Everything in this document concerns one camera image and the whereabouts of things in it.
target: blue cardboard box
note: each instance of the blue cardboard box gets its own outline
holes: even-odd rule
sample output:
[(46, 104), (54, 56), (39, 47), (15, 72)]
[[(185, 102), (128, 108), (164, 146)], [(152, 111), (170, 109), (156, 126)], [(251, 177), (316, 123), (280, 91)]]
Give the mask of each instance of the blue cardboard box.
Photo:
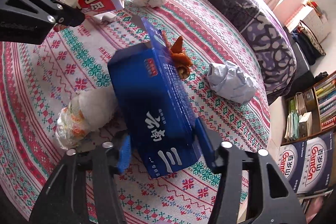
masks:
[(150, 42), (118, 50), (108, 63), (110, 78), (135, 147), (152, 178), (196, 163), (194, 112), (161, 36), (145, 18)]

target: cardboard box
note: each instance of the cardboard box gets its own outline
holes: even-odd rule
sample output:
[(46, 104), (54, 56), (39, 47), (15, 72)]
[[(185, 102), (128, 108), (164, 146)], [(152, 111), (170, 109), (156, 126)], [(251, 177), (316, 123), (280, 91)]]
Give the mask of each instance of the cardboard box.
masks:
[(300, 138), (308, 137), (313, 133), (313, 119), (311, 112), (306, 112), (299, 120)]
[(281, 146), (277, 164), (296, 193), (328, 188), (333, 165), (334, 131), (319, 137)]
[(168, 49), (149, 21), (150, 42), (118, 50), (108, 63), (119, 106), (135, 147), (152, 178), (195, 164), (201, 156), (193, 134), (195, 116)]
[(304, 99), (304, 104), (306, 105), (307, 111), (313, 111), (315, 108), (317, 108), (313, 89), (310, 89), (304, 92), (303, 99)]

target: bedspread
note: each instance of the bedspread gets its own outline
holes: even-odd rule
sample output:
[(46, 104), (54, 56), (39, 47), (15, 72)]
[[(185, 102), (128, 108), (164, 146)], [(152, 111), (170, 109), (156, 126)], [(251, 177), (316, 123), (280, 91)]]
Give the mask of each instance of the bedspread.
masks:
[[(168, 0), (160, 8), (139, 8), (125, 0), (115, 22), (97, 25), (87, 19), (76, 28), (50, 32), (42, 45), (0, 42), (0, 185), (28, 219), (44, 183), (61, 158), (50, 136), (59, 111), (77, 92), (111, 85), (107, 62), (116, 50), (147, 42), (146, 32), (131, 22), (145, 16), (167, 32), (183, 35), (194, 66), (184, 81), (196, 115), (224, 140), (250, 151), (265, 148), (269, 109), (258, 61), (239, 32), (206, 0)], [(254, 75), (258, 92), (244, 106), (215, 95), (205, 80), (210, 62), (230, 60)], [(89, 135), (81, 150), (92, 149), (125, 129), (120, 115), (99, 134)], [(201, 158), (195, 165), (151, 179), (137, 154), (115, 176), (119, 201), (128, 223), (206, 224), (220, 180)], [(246, 206), (248, 174), (243, 172), (241, 207)], [(92, 176), (87, 173), (87, 205), (96, 222)]]
[(262, 0), (208, 0), (242, 34), (253, 49), (263, 76), (268, 102), (289, 91), (296, 59), (288, 38)]

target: patterned blanket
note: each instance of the patterned blanket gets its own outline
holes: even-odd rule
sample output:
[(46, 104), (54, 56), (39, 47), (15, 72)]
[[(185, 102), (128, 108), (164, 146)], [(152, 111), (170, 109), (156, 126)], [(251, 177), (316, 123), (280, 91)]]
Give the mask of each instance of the patterned blanket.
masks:
[[(131, 21), (139, 14), (167, 32), (173, 41), (184, 36), (194, 66), (184, 81), (192, 108), (224, 140), (256, 151), (269, 136), (269, 109), (258, 61), (239, 32), (206, 0), (168, 0), (160, 8), (138, 8), (126, 0), (115, 22), (83, 25), (50, 32), (42, 45), (0, 42), (0, 185), (19, 212), (29, 218), (44, 183), (61, 158), (48, 136), (55, 132), (58, 113), (84, 89), (110, 85), (106, 64), (114, 52), (148, 35)], [(205, 80), (209, 62), (230, 60), (254, 75), (258, 92), (243, 106), (216, 96)], [(82, 149), (111, 138), (125, 128), (115, 119), (99, 134), (89, 135)], [(87, 173), (90, 220), (97, 222)], [(137, 153), (127, 171), (115, 177), (128, 223), (191, 224), (208, 222), (220, 180), (201, 158), (195, 165), (151, 179)], [(248, 174), (243, 173), (241, 208), (246, 207)]]
[(242, 34), (261, 68), (268, 102), (290, 90), (296, 59), (287, 35), (262, 0), (208, 0)]

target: floor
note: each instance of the floor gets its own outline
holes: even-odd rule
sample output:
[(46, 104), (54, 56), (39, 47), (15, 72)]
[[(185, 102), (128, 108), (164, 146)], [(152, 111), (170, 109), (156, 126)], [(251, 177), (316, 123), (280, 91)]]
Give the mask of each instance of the floor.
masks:
[(276, 160), (286, 130), (287, 115), (285, 114), (285, 100), (279, 97), (269, 106), (271, 118), (271, 135), (268, 140), (267, 150)]

